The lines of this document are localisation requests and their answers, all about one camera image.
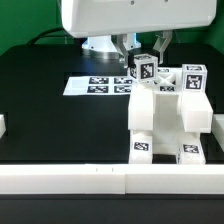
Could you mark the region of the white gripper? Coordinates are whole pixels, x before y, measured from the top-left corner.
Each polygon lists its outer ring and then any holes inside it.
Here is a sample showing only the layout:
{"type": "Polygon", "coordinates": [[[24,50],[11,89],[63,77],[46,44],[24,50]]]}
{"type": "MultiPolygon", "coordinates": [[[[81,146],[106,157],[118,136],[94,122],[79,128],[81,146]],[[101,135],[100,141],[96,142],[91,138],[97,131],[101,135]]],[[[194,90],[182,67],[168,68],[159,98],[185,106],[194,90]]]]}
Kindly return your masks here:
{"type": "Polygon", "coordinates": [[[125,68],[135,67],[124,45],[127,33],[161,31],[153,50],[162,64],[172,30],[208,26],[216,9],[217,0],[61,0],[64,29],[75,38],[116,35],[113,44],[125,68]]]}

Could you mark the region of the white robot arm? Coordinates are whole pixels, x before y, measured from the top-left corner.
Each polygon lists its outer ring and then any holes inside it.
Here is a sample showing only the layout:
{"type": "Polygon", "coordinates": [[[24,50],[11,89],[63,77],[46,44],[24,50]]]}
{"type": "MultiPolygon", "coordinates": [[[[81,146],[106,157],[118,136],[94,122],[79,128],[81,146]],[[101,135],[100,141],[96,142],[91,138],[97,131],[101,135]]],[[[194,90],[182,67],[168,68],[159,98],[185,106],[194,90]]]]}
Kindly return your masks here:
{"type": "Polygon", "coordinates": [[[134,35],[208,26],[217,0],[61,0],[64,29],[83,48],[117,58],[137,48],[134,35]]]}

